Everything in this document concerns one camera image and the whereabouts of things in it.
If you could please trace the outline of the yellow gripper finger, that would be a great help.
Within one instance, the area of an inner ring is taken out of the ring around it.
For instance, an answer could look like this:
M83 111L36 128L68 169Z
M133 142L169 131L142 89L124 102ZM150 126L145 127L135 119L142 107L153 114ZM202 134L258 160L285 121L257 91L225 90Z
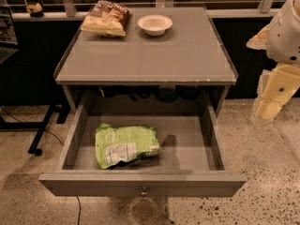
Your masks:
M254 125L266 126L274 121L281 109L278 103L257 97L251 111L251 122Z

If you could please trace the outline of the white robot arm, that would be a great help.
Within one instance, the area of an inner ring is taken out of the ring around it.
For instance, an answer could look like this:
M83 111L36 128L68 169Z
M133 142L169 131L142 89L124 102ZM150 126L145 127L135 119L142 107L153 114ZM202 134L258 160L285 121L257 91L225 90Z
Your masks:
M300 0L287 0L247 47L277 62L262 71L251 114L254 124L267 125L300 88Z

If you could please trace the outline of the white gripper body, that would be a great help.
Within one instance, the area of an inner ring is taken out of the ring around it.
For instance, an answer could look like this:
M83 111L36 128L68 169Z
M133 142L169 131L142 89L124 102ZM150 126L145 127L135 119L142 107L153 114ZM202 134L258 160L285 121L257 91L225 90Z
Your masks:
M271 71L261 75L263 84L258 97L265 104L282 107L300 88L300 67L278 63Z

